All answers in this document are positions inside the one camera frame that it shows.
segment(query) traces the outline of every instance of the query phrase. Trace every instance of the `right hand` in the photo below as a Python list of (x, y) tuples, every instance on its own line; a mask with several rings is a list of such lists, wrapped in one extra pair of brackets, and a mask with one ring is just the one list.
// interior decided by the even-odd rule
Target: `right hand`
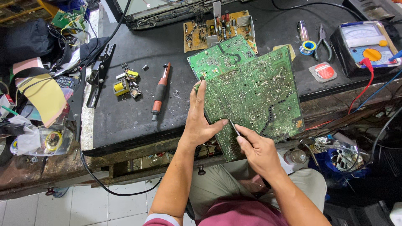
[(241, 152), (246, 155), (248, 163), (256, 173), (268, 182), (285, 171), (281, 166), (275, 143), (269, 138), (259, 136), (254, 130), (235, 125), (236, 129), (245, 136), (237, 137)]

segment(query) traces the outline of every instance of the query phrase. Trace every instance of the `left hand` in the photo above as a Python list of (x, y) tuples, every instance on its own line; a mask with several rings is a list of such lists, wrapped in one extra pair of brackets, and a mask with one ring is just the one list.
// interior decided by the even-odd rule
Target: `left hand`
[(197, 82), (195, 85), (199, 83), (201, 83), (201, 85), (198, 88), (197, 94), (195, 94), (194, 89), (190, 93), (190, 109), (187, 115), (186, 127), (179, 142), (188, 148), (194, 149), (197, 145), (207, 142), (229, 122), (227, 119), (221, 119), (212, 125), (208, 123), (207, 119), (204, 117), (204, 101), (207, 83), (203, 80)]

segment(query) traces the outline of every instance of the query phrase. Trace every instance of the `black bag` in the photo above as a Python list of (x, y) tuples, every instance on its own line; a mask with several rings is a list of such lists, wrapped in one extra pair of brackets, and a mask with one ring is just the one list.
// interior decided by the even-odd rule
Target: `black bag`
[(0, 30), (0, 64), (41, 57), (53, 49), (54, 38), (43, 19)]

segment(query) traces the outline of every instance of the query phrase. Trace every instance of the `red wire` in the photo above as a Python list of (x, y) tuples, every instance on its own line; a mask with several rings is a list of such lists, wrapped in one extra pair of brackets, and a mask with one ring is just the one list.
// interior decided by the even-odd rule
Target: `red wire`
[(333, 121), (334, 121), (334, 120), (330, 120), (330, 121), (328, 121), (328, 122), (324, 122), (324, 123), (322, 123), (322, 124), (316, 125), (316, 126), (314, 126), (314, 127), (308, 128), (308, 129), (306, 129), (306, 130), (314, 129), (314, 128), (317, 128), (317, 127), (319, 127), (319, 126), (321, 126), (321, 125), (325, 125), (325, 124), (330, 123), (330, 122), (333, 122)]
[(364, 92), (366, 92), (366, 90), (368, 89), (368, 87), (371, 85), (371, 82), (373, 81), (373, 79), (374, 79), (374, 72), (371, 72), (371, 79), (370, 79), (369, 83), (367, 84), (366, 88), (364, 88), (363, 91), (352, 101), (351, 106), (350, 106), (349, 111), (348, 111), (348, 115), (351, 113), (351, 110), (352, 110), (352, 107), (353, 107), (353, 103), (354, 103), (361, 95), (363, 95)]

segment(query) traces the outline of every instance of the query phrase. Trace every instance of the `blue wire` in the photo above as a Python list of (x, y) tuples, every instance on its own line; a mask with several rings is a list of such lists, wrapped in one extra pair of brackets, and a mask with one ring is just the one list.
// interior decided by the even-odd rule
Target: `blue wire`
[(374, 95), (376, 95), (380, 90), (382, 90), (385, 86), (387, 86), (390, 82), (392, 82), (396, 77), (398, 77), (402, 73), (402, 70), (400, 70), (391, 80), (387, 83), (385, 83), (381, 88), (379, 88), (377, 91), (375, 91), (369, 98), (367, 98), (356, 110), (354, 110), (351, 114), (355, 113), (357, 110), (361, 108), (370, 98), (372, 98)]

